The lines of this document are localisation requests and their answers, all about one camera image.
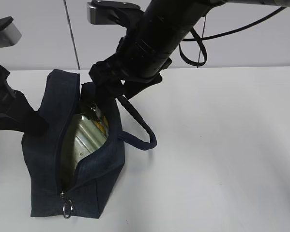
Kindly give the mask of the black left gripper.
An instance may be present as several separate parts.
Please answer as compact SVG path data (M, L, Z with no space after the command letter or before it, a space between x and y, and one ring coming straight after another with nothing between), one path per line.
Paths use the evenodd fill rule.
M0 65L0 128L21 128L30 135L43 135L49 124L31 107L24 94L7 83L10 72Z

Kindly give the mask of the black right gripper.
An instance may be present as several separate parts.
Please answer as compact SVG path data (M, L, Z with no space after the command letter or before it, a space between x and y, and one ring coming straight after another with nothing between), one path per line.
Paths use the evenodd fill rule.
M115 54L92 65L89 75L95 86L94 100L100 109L119 96L131 99L162 82L160 72L172 60L144 46L144 43L128 43L122 37Z

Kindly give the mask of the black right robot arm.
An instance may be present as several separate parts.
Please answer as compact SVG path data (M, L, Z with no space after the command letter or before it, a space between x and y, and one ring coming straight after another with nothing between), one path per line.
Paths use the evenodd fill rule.
M92 65L95 101L103 107L125 96L130 99L162 81L160 72L194 25L221 0L152 0L145 11L133 3L92 0L87 19L93 25L126 28L113 55Z

